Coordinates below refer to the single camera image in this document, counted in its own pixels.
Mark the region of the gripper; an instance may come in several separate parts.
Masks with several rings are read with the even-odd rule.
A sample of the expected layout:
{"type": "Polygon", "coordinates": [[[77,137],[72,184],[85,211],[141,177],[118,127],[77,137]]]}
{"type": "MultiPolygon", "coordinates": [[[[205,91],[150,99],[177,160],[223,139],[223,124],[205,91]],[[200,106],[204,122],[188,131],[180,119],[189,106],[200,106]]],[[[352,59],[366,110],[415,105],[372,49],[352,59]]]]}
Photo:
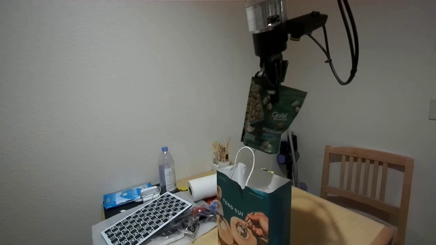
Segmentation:
{"type": "Polygon", "coordinates": [[[269,82],[268,93],[271,103],[279,102],[279,89],[285,81],[289,62],[282,59],[287,49],[288,33],[284,25],[279,24],[270,29],[252,34],[255,55],[260,58],[260,70],[255,77],[262,82],[269,82]]]}

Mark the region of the green snack packet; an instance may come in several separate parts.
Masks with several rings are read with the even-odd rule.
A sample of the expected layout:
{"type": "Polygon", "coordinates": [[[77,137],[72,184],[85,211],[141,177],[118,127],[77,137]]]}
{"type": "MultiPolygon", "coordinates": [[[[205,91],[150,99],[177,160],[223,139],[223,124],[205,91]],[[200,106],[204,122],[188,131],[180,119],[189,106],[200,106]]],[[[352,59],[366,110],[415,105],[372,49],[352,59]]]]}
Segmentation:
{"type": "Polygon", "coordinates": [[[277,102],[273,96],[266,82],[252,77],[241,142],[267,154],[279,152],[282,134],[300,112],[307,92],[280,85],[277,102]]]}

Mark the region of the green paper bag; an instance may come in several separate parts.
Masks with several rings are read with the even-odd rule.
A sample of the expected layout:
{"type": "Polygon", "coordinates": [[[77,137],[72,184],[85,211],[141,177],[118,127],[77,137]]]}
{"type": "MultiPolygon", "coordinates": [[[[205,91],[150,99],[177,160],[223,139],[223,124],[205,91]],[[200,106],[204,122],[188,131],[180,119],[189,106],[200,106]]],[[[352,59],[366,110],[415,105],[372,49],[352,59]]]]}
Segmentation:
{"type": "Polygon", "coordinates": [[[290,245],[292,181],[252,163],[217,170],[218,237],[229,245],[290,245]]]}

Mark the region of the clear plastic bag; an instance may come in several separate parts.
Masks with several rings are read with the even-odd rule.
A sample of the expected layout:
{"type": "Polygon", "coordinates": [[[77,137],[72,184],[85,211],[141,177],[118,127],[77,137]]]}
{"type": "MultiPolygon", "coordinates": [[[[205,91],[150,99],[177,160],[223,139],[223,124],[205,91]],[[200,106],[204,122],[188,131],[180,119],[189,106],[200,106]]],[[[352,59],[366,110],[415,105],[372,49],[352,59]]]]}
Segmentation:
{"type": "Polygon", "coordinates": [[[165,225],[160,231],[151,237],[151,241],[160,244],[172,243],[187,236],[188,240],[193,241],[197,235],[200,222],[216,221],[218,216],[218,202],[203,202],[202,205],[195,205],[181,215],[176,217],[169,224],[165,225]]]}

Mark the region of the blue wipes packet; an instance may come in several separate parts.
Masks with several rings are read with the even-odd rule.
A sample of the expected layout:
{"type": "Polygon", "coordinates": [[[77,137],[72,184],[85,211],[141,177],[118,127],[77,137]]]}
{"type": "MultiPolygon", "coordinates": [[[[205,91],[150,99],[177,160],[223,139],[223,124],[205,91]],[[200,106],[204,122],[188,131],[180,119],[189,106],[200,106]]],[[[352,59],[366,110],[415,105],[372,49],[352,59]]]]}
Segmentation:
{"type": "Polygon", "coordinates": [[[103,207],[104,209],[109,209],[125,203],[136,201],[140,199],[141,191],[149,187],[153,187],[153,185],[151,183],[145,183],[143,185],[134,186],[118,192],[104,194],[103,207]]]}

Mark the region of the stick vacuum cleaner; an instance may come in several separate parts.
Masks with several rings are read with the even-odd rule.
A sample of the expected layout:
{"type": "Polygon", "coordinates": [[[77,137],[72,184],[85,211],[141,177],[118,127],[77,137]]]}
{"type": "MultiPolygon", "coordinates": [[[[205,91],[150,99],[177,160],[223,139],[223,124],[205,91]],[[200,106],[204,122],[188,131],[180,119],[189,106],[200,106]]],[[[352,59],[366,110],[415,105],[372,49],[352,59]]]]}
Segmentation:
{"type": "Polygon", "coordinates": [[[307,184],[299,180],[298,163],[300,154],[298,152],[297,136],[293,131],[288,129],[285,132],[285,138],[280,142],[279,153],[277,155],[277,164],[279,165],[286,178],[291,180],[293,186],[307,191],[307,184]]]}

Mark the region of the reed diffuser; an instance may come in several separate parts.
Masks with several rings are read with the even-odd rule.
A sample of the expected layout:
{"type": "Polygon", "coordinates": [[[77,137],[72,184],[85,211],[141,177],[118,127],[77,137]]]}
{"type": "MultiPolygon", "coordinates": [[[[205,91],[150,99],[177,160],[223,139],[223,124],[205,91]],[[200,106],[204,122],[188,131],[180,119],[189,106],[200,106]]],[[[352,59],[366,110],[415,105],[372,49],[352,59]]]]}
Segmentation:
{"type": "Polygon", "coordinates": [[[220,143],[219,141],[214,141],[212,143],[214,158],[212,163],[212,170],[228,167],[231,165],[231,160],[229,156],[231,138],[228,137],[225,143],[220,143]]]}

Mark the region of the paper towel roll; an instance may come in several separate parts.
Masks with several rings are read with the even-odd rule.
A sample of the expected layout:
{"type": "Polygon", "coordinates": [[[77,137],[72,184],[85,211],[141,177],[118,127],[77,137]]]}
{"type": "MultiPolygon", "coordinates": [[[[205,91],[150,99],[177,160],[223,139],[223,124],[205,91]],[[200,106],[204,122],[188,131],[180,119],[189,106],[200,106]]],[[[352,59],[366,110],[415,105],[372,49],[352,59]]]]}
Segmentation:
{"type": "Polygon", "coordinates": [[[199,177],[187,182],[187,193],[193,201],[217,195],[217,174],[199,177]]]}

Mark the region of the clear water bottle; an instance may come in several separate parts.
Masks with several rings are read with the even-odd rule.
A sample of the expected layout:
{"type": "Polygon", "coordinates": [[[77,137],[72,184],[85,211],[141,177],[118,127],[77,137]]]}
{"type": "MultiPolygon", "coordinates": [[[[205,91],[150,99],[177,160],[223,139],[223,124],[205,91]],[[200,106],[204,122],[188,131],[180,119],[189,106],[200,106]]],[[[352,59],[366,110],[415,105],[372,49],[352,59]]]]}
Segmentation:
{"type": "Polygon", "coordinates": [[[163,192],[176,193],[175,162],[168,147],[163,146],[158,159],[159,185],[163,192]]]}

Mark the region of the wooden chair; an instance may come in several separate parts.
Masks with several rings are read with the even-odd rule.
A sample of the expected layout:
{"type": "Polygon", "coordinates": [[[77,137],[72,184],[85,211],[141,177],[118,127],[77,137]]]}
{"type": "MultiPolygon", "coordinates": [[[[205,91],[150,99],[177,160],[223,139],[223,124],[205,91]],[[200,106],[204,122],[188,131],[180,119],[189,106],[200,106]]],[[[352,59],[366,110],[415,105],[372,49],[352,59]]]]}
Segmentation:
{"type": "Polygon", "coordinates": [[[374,149],[327,145],[320,197],[363,212],[394,228],[392,245],[405,245],[414,159],[374,149]],[[389,170],[403,174],[399,205],[386,202],[389,170]]]}

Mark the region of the white keyboard with black keys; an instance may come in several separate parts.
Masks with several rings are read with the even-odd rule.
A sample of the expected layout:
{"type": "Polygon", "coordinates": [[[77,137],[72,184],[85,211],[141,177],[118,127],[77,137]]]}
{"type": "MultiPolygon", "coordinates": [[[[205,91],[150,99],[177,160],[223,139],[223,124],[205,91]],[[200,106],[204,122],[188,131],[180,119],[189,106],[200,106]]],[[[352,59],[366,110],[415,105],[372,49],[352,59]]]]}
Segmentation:
{"type": "Polygon", "coordinates": [[[119,220],[101,235],[107,245],[140,245],[192,207],[192,203],[165,192],[119,220]]]}

